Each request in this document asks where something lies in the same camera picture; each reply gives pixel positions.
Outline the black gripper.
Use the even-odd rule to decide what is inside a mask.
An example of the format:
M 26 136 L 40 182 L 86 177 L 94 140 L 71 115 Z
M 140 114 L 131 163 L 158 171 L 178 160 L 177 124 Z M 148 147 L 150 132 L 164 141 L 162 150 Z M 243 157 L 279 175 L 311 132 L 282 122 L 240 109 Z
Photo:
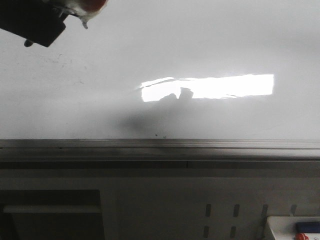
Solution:
M 49 47 L 66 29 L 68 17 L 58 7 L 41 0 L 2 0 L 0 28 L 25 39 L 24 46 Z

